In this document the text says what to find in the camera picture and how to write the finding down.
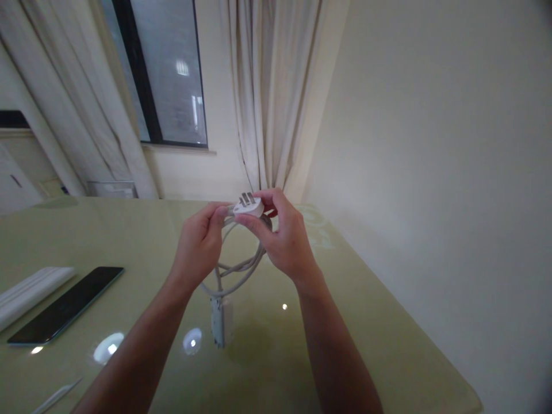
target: power cord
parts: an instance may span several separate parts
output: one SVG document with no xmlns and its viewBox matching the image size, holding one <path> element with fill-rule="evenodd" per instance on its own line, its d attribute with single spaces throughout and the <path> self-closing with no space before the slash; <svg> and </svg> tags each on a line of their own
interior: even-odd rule
<svg viewBox="0 0 552 414">
<path fill-rule="evenodd" d="M 228 217 L 224 220 L 223 228 L 232 223 L 233 225 L 224 235 L 223 244 L 230 232 L 235 226 L 238 225 L 238 223 L 235 222 L 235 216 L 237 214 L 250 214 L 252 216 L 259 217 L 266 227 L 272 231 L 272 221 L 267 215 L 263 214 L 264 209 L 265 206 L 260 198 L 253 197 L 251 193 L 242 193 L 240 202 L 228 207 Z M 241 263 L 234 266 L 228 266 L 227 264 L 219 262 L 214 268 L 214 274 L 217 278 L 217 290 L 211 290 L 203 282 L 201 283 L 201 289 L 203 289 L 203 291 L 210 296 L 211 333 L 213 334 L 215 345 L 219 348 L 224 348 L 233 339 L 233 309 L 229 295 L 232 292 L 235 292 L 249 279 L 265 253 L 266 250 L 259 243 L 255 255 Z M 247 273 L 238 283 L 229 289 L 223 289 L 223 277 L 234 272 L 245 271 Z"/>
<path fill-rule="evenodd" d="M 265 214 L 263 214 L 263 215 L 260 216 L 260 219 L 266 224 L 266 227 L 268 227 L 269 230 L 272 231 L 272 221 L 270 220 L 270 218 L 268 216 L 266 216 Z M 230 227 L 230 229 L 226 232 L 226 234 L 223 237 L 223 244 L 224 244 L 226 238 L 228 237 L 228 235 L 230 234 L 230 232 L 234 229 L 234 227 L 237 226 L 237 223 L 235 222 L 235 217 L 234 216 L 228 217 L 228 218 L 226 218 L 226 220 L 224 220 L 223 228 L 226 227 L 229 224 L 232 224 L 232 223 L 234 223 L 233 226 Z M 263 255 L 265 253 L 266 253 L 266 250 L 259 243 L 259 245 L 257 246 L 257 251 L 256 251 L 255 255 L 253 257 L 247 259 L 247 260 L 244 260 L 241 263 L 238 263 L 234 266 L 228 266 L 227 264 L 219 262 L 218 266 L 214 268 L 214 274 L 217 278 L 217 288 L 218 288 L 218 290 L 215 291 L 215 290 L 209 289 L 203 282 L 201 283 L 201 288 L 203 289 L 203 291 L 206 294 L 208 294 L 211 297 L 216 297 L 216 298 L 221 298 L 221 297 L 224 297 L 226 295 L 231 294 L 232 292 L 235 292 L 253 274 L 253 272 L 255 271 L 257 266 L 259 265 L 260 260 L 263 258 Z M 229 289 L 226 289 L 226 290 L 223 289 L 223 282 L 222 282 L 223 277 L 228 276 L 229 274 L 234 273 L 234 272 L 244 272 L 246 270 L 249 270 L 249 271 L 245 274 L 245 276 L 243 278 L 241 278 L 241 280 L 238 283 L 236 283 L 233 287 L 231 287 Z"/>
</svg>

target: white cable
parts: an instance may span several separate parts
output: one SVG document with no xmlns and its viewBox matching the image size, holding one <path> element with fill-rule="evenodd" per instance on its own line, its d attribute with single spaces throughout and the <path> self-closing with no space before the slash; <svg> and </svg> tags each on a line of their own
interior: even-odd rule
<svg viewBox="0 0 552 414">
<path fill-rule="evenodd" d="M 268 218 L 267 216 L 265 216 L 263 214 L 260 217 L 260 219 L 266 224 L 266 227 L 268 227 L 269 230 L 272 231 L 272 221 L 270 220 L 270 218 Z M 226 240 L 226 238 L 228 237 L 228 235 L 230 234 L 230 232 L 234 229 L 234 227 L 237 226 L 237 223 L 234 222 L 234 217 L 228 217 L 226 220 L 224 220 L 223 228 L 226 227 L 230 223 L 234 223 L 234 225 L 232 227 L 230 227 L 230 229 L 224 235 L 223 243 Z M 255 253 L 255 255 L 252 258 L 244 260 L 243 262 L 238 263 L 234 266 L 228 266 L 226 264 L 223 264 L 223 263 L 219 262 L 218 266 L 214 268 L 214 274 L 217 278 L 218 291 L 214 291 L 214 290 L 209 289 L 207 286 L 205 286 L 205 284 L 203 282 L 201 283 L 201 288 L 203 289 L 203 291 L 206 294 L 208 294 L 212 297 L 216 297 L 216 298 L 220 298 L 220 297 L 229 295 L 232 292 L 235 292 L 241 285 L 243 285 L 249 279 L 249 277 L 255 271 L 255 269 L 257 268 L 258 264 L 260 263 L 260 260 L 263 258 L 263 255 L 265 253 L 266 253 L 266 250 L 259 243 L 259 245 L 257 246 L 257 252 Z M 246 275 L 243 278 L 241 278 L 241 280 L 237 284 L 235 284 L 230 289 L 223 290 L 223 283 L 222 283 L 222 278 L 223 277 L 228 276 L 230 273 L 243 272 L 243 271 L 246 271 L 246 270 L 248 270 L 248 272 L 246 273 Z"/>
</svg>

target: forearm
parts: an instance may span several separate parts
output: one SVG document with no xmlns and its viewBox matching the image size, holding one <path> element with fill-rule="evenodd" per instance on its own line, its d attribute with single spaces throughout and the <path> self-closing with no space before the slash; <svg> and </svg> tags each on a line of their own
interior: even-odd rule
<svg viewBox="0 0 552 414">
<path fill-rule="evenodd" d="M 324 412 L 381 413 L 368 369 L 317 268 L 296 284 L 310 364 Z"/>
<path fill-rule="evenodd" d="M 167 279 L 73 412 L 146 413 L 190 296 Z"/>
</svg>

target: curtain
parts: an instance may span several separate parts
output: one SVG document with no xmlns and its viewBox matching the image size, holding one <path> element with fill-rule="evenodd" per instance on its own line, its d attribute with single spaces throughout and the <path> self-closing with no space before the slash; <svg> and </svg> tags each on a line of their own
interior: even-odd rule
<svg viewBox="0 0 552 414">
<path fill-rule="evenodd" d="M 1 2 L 2 73 L 11 76 L 12 97 L 64 184 L 64 177 L 78 177 L 80 188 L 67 186 L 71 194 L 83 195 L 90 181 L 134 181 L 140 198 L 159 198 L 95 6 L 89 0 Z"/>
<path fill-rule="evenodd" d="M 241 156 L 253 190 L 296 160 L 323 0 L 221 0 Z"/>
</svg>

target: smartphone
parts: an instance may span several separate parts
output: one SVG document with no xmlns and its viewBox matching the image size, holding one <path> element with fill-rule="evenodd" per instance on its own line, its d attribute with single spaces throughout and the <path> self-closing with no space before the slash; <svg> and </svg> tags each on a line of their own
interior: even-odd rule
<svg viewBox="0 0 552 414">
<path fill-rule="evenodd" d="M 122 267 L 96 267 L 75 286 L 44 309 L 10 339 L 12 345 L 41 345 L 50 342 L 73 322 L 113 281 Z"/>
</svg>

